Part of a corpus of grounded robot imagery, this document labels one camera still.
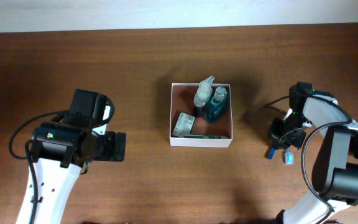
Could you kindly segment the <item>blue disposable razor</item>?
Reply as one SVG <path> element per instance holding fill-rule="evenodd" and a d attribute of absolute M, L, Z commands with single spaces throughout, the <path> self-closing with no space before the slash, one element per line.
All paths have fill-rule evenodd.
<path fill-rule="evenodd" d="M 272 147 L 270 148 L 269 153 L 268 153 L 268 159 L 269 159 L 269 160 L 272 160 L 272 159 L 273 159 L 276 150 L 277 150 L 277 147 L 276 147 L 276 146 L 272 146 Z"/>

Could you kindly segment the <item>blue white toothbrush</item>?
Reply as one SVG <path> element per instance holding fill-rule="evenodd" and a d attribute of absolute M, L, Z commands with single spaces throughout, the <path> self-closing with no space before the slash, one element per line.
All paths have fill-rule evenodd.
<path fill-rule="evenodd" d="M 285 150 L 284 161 L 285 161 L 285 164 L 288 164 L 288 165 L 292 165 L 294 163 L 294 155 L 292 152 L 290 152 L 289 148 L 287 148 Z"/>

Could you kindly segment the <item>green white Dettol soap box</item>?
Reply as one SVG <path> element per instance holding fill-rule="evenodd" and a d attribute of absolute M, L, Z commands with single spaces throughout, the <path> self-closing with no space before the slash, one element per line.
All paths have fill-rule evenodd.
<path fill-rule="evenodd" d="M 172 136 L 183 138 L 190 134 L 195 123 L 195 117 L 186 113 L 180 113 L 177 123 L 172 131 Z"/>

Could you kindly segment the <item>teal Colgate toothpaste tube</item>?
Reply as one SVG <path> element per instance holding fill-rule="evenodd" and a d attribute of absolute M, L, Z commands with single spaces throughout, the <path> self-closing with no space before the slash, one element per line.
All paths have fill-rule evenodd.
<path fill-rule="evenodd" d="M 184 138 L 189 139 L 227 139 L 226 136 L 213 136 L 213 135 L 195 135 L 195 134 L 186 134 Z"/>

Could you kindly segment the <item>teal Listerine mouthwash bottle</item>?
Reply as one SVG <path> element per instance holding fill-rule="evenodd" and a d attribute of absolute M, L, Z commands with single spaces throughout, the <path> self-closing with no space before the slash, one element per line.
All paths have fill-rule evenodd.
<path fill-rule="evenodd" d="M 227 90 L 223 86 L 217 87 L 211 101 L 209 102 L 208 111 L 205 114 L 207 122 L 213 123 L 223 115 L 226 101 Z"/>

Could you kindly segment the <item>clear spray bottle dark liquid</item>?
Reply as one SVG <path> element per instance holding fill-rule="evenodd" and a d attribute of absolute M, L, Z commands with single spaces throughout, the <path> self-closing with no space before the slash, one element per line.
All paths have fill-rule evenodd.
<path fill-rule="evenodd" d="M 199 118 L 203 115 L 204 109 L 211 98 L 213 89 L 212 84 L 215 77 L 210 76 L 207 79 L 200 82 L 193 100 L 193 115 Z"/>

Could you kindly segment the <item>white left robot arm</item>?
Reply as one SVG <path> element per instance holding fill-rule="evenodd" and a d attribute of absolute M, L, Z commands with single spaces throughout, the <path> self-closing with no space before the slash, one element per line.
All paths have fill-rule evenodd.
<path fill-rule="evenodd" d="M 24 145 L 29 176 L 17 223 L 60 223 L 91 162 L 124 161 L 126 134 L 106 129 L 114 112 L 106 95 L 77 89 L 68 110 L 50 112 L 34 129 Z"/>

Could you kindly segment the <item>white box pink interior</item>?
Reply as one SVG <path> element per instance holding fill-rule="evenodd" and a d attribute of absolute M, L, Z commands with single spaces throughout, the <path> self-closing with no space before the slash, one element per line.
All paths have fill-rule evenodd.
<path fill-rule="evenodd" d="M 193 98 L 198 89 L 197 83 L 172 83 L 170 99 L 170 145 L 179 147 L 229 147 L 233 138 L 233 118 L 231 105 L 231 86 L 214 83 L 212 88 L 222 86 L 227 91 L 227 100 L 223 115 L 215 122 L 209 123 L 203 117 L 196 118 L 191 134 L 202 136 L 219 136 L 218 139 L 179 138 L 172 135 L 181 113 L 193 114 Z"/>

